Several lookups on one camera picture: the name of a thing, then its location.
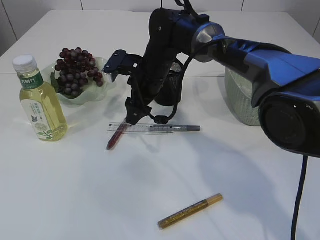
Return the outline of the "right gripper body black covered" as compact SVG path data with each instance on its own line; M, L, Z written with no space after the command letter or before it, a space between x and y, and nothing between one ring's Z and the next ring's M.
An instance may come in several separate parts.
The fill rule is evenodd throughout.
M149 104L155 100L163 88L175 58L134 57L133 59L137 67L129 74L131 97L125 101L125 121L136 125L144 117L155 118L151 114L152 108Z

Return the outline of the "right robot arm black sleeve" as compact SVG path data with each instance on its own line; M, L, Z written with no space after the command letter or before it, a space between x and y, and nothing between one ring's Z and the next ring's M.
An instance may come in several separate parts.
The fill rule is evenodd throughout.
M283 150L320 155L320 61L270 43L231 38L205 14L158 8L149 19L144 58L179 53L202 63L216 61L252 84L266 136Z

